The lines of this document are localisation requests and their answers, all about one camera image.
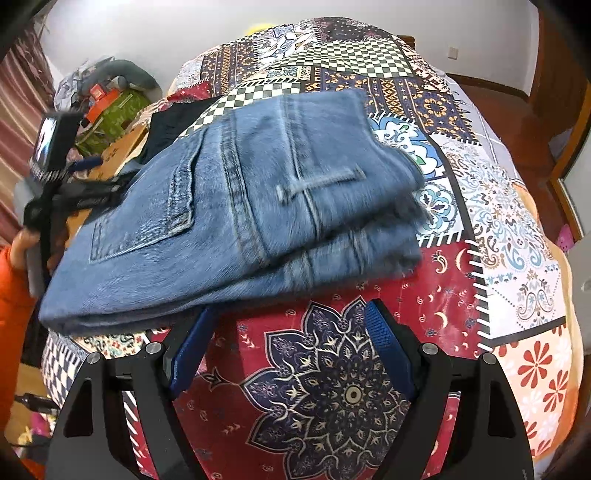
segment paisley pattern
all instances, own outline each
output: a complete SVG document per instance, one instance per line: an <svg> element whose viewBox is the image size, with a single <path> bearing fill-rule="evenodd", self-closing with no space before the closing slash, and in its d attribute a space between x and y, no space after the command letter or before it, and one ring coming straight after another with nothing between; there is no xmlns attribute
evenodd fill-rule
<svg viewBox="0 0 591 480"><path fill-rule="evenodd" d="M415 194L428 214L428 221L417 234L419 244L461 234L464 225L450 179L446 178L442 155L426 134L414 121L395 115L382 113L370 116L369 124L380 142L409 153L428 179L426 185Z"/></svg>
<svg viewBox="0 0 591 480"><path fill-rule="evenodd" d="M396 392L365 329L365 302L343 314L312 303L302 331L267 333L271 368L244 383L266 412L249 443L285 452L287 478L332 480L377 468L409 403Z"/></svg>
<svg viewBox="0 0 591 480"><path fill-rule="evenodd" d="M87 352L100 352L105 358L135 355L144 346L147 337L144 333L118 335L95 335L73 339Z"/></svg>
<svg viewBox="0 0 591 480"><path fill-rule="evenodd" d="M528 329L564 317L558 263L505 170L486 161L480 146L440 140L482 253L489 287L490 345L499 345L495 338L500 337L506 343L508 335L524 338Z"/></svg>

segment orange jacket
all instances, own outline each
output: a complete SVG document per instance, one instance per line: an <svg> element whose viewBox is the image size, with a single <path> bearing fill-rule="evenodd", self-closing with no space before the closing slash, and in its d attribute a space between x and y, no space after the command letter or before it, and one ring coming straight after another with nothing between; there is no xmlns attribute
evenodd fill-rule
<svg viewBox="0 0 591 480"><path fill-rule="evenodd" d="M22 344L35 300L29 296L27 272L10 265L10 247L0 252L0 430L4 432L17 387ZM43 468L28 460L27 468L43 478Z"/></svg>

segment floral pattern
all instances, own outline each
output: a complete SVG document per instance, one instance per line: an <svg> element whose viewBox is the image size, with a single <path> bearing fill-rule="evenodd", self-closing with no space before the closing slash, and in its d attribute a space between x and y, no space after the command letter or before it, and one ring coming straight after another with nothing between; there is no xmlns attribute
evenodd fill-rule
<svg viewBox="0 0 591 480"><path fill-rule="evenodd" d="M544 407L544 411L554 411L559 403L562 403L564 400L564 395L566 392L566 387L569 381L569 371L563 372L562 370L558 371L558 375L556 379L550 380L550 384L548 385L550 392L544 395L544 401L546 402L546 406Z"/></svg>
<svg viewBox="0 0 591 480"><path fill-rule="evenodd" d="M441 158L414 122L395 116L380 116L377 119L370 118L369 124L380 142L409 153L426 179L444 175Z"/></svg>
<svg viewBox="0 0 591 480"><path fill-rule="evenodd" d="M421 202L427 211L428 221L422 225L418 234L428 237L430 235L442 235L452 231L458 218L456 200L451 191L447 179L444 182L428 182L416 193L417 200Z"/></svg>
<svg viewBox="0 0 591 480"><path fill-rule="evenodd" d="M403 115L397 98L384 88L386 80L366 77L354 72L336 72L322 67L311 69L309 82L303 82L303 92L340 92L346 88L364 90L368 96L366 110L373 115L392 112Z"/></svg>
<svg viewBox="0 0 591 480"><path fill-rule="evenodd" d="M559 330L567 331L565 327L555 333L546 330L494 352L515 394L534 459L550 448L565 406L571 357L563 366L558 365L557 341L564 340L569 352L571 344L570 336L559 336Z"/></svg>
<svg viewBox="0 0 591 480"><path fill-rule="evenodd" d="M78 337L74 341L87 352L100 352L105 358L135 355L145 342L145 334L121 333L117 335L95 335Z"/></svg>
<svg viewBox="0 0 591 480"><path fill-rule="evenodd" d="M551 285L545 278L538 278L534 270L529 270L527 282L519 287L517 299L522 304L517 307L517 315L530 327L543 324L554 309Z"/></svg>
<svg viewBox="0 0 591 480"><path fill-rule="evenodd" d="M377 468L409 403L396 392L369 340L365 302L343 314L312 303L302 331L267 333L272 367L244 382L265 414L249 443L285 454L288 478L333 480Z"/></svg>
<svg viewBox="0 0 591 480"><path fill-rule="evenodd" d="M534 344L533 353L531 350L526 350L523 354L523 360L527 363L521 365L517 370L518 375L524 375L521 380L521 386L526 386L531 380L531 388L538 386L538 375L543 380L548 375L548 370L543 366L548 365L552 361L552 355L548 354L550 350L550 344L545 343L541 346L541 342L538 340Z"/></svg>
<svg viewBox="0 0 591 480"><path fill-rule="evenodd" d="M461 142L479 144L472 124L451 94L424 89L418 78L395 79L395 82L406 115L422 125L429 135L443 134Z"/></svg>
<svg viewBox="0 0 591 480"><path fill-rule="evenodd" d="M474 234L488 268L538 269L552 260L535 219L501 167L486 162L482 147L442 147L466 199Z"/></svg>

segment red flower pattern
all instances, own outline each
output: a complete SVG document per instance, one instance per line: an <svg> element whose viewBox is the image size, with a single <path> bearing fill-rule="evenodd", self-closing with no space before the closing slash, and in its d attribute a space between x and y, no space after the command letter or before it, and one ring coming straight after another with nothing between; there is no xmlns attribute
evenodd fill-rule
<svg viewBox="0 0 591 480"><path fill-rule="evenodd" d="M552 444L552 440L542 440L536 448L535 452L532 450L532 457L536 457L546 450Z"/></svg>
<svg viewBox="0 0 591 480"><path fill-rule="evenodd" d="M519 342L511 342L509 345L511 345L511 348L517 348L517 346L519 345ZM501 345L499 347L499 356L505 356L506 354L507 354L507 346Z"/></svg>
<svg viewBox="0 0 591 480"><path fill-rule="evenodd" d="M558 336L562 337L562 329L563 328L564 328L564 325L558 325L557 327L552 329L552 333L555 335L558 333Z"/></svg>
<svg viewBox="0 0 591 480"><path fill-rule="evenodd" d="M558 376L556 376L556 380L550 380L550 385L548 386L551 390L549 393L544 395L544 402L546 406L544 407L544 411L554 411L559 403L562 403L564 400L564 393L563 390L566 390L567 383L569 381L569 371L562 372L560 370L558 372Z"/></svg>
<svg viewBox="0 0 591 480"><path fill-rule="evenodd" d="M548 355L550 344L545 343L542 348L541 342L538 340L534 344L534 352L526 350L523 354L523 360L529 365L521 365L517 370L518 375L525 375L521 380L521 386L526 386L531 380L531 388L538 386L538 375L543 380L548 375L548 371L542 365L549 365L552 362L552 355Z"/></svg>
<svg viewBox="0 0 591 480"><path fill-rule="evenodd" d="M538 426L538 422L533 422L531 425L528 421L524 422L525 425L525 431L527 433L527 437L531 440L533 437L535 437L536 435L538 435L538 432L536 431L536 427Z"/></svg>

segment jeans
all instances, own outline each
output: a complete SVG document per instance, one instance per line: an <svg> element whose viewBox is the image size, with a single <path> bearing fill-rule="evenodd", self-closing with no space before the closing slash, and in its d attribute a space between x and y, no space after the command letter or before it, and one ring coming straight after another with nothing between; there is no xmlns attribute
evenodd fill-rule
<svg viewBox="0 0 591 480"><path fill-rule="evenodd" d="M80 229L40 320L124 332L199 304L412 269L423 175L374 138L364 101L356 89L280 96L179 139Z"/></svg>

